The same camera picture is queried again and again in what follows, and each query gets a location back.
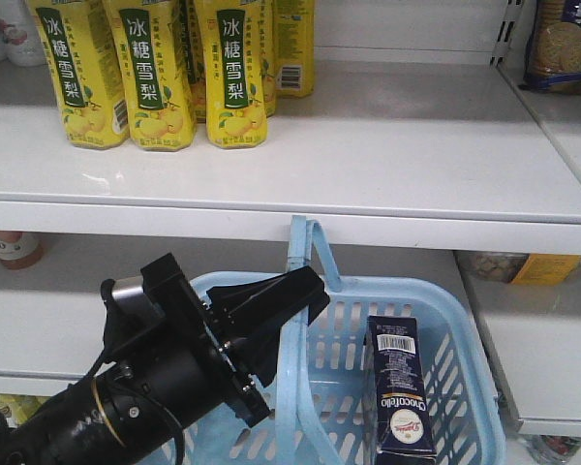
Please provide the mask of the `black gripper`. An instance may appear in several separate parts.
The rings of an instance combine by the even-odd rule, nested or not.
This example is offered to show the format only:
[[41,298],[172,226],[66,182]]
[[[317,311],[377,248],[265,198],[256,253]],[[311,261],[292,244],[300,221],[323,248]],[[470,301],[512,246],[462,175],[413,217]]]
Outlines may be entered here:
[[[281,327],[307,308],[312,318],[329,303],[309,266],[257,282],[215,286],[208,310],[172,254],[141,270],[142,288],[165,317],[160,366],[148,373],[160,403],[188,426],[222,403],[253,427],[269,408],[249,374],[269,387],[277,373]],[[229,343],[230,358],[219,338]]]

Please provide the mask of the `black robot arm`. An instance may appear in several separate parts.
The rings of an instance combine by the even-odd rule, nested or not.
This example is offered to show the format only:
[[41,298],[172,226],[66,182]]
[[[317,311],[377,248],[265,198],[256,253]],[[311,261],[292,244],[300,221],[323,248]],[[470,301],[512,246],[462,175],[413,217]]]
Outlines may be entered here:
[[269,415],[283,325],[329,298],[309,266],[199,297],[172,254],[135,282],[106,280],[104,346],[86,375],[17,428],[0,413],[0,464],[134,464],[220,405]]

